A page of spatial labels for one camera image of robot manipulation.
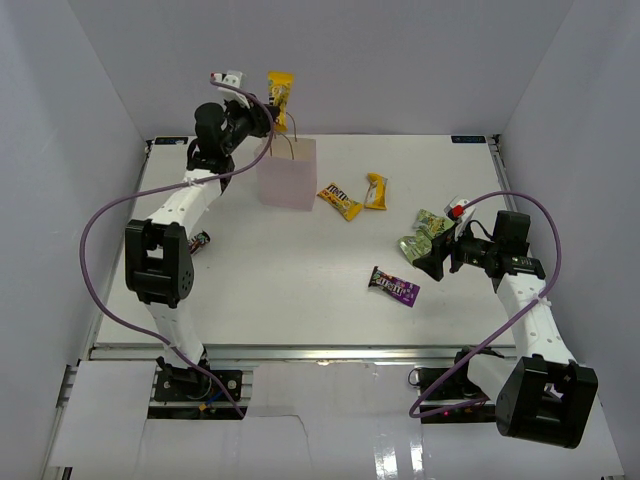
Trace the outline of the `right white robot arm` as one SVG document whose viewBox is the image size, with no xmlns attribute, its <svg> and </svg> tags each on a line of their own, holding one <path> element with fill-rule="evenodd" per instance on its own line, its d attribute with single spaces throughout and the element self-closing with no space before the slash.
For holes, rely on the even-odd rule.
<svg viewBox="0 0 640 480">
<path fill-rule="evenodd" d="M 580 444 L 598 390 L 596 372 L 580 365 L 565 345 L 546 295 L 552 285 L 541 262 L 529 254 L 528 215 L 501 210 L 488 239 L 476 237 L 474 210 L 456 205 L 453 226 L 432 241 L 431 252 L 414 264 L 435 280 L 464 265 L 482 269 L 491 280 L 508 321 L 502 332 L 513 336 L 517 360 L 509 362 L 487 339 L 465 347 L 453 366 L 424 387 L 427 400 L 451 381 L 471 404 L 493 403 L 499 433 L 556 447 Z"/>
</svg>

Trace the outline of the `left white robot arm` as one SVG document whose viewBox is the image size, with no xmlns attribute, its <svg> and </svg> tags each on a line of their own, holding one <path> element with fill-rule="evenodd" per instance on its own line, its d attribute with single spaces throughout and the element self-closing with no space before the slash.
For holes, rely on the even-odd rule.
<svg viewBox="0 0 640 480">
<path fill-rule="evenodd" d="M 177 378 L 177 387 L 191 399 L 205 396 L 212 378 L 203 368 L 206 351 L 185 304 L 194 285 L 191 232 L 230 183 L 233 152 L 249 136 L 269 136 L 279 114 L 278 106 L 250 101 L 199 106 L 194 114 L 196 138 L 187 148 L 187 185 L 147 219 L 132 220 L 125 229 L 126 286 L 168 341 L 158 366 Z"/>
</svg>

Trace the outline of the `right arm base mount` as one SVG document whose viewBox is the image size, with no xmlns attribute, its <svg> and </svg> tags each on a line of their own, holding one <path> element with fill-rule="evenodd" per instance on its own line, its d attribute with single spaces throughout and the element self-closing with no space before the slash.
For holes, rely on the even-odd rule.
<svg viewBox="0 0 640 480">
<path fill-rule="evenodd" d="M 414 356 L 407 375 L 408 385 L 420 396 L 471 350 L 470 346 L 426 346 L 412 349 Z M 423 425 L 494 424 L 495 405 L 483 399 L 484 392 L 467 378 L 468 366 L 448 377 L 421 402 L 419 412 L 447 408 L 445 412 L 421 418 Z"/>
</svg>

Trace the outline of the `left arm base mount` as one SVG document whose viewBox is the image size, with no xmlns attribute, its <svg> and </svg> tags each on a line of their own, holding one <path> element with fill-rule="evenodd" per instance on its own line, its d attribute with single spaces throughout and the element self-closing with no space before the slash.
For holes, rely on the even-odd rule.
<svg viewBox="0 0 640 480">
<path fill-rule="evenodd" d="M 239 406 L 229 402 L 221 387 L 210 376 L 192 367 L 177 367 L 160 356 L 156 359 L 156 376 L 148 408 L 148 418 L 155 420 L 241 420 L 247 408 L 240 405 L 243 372 L 212 370 L 206 360 L 199 366 L 213 375 Z"/>
</svg>

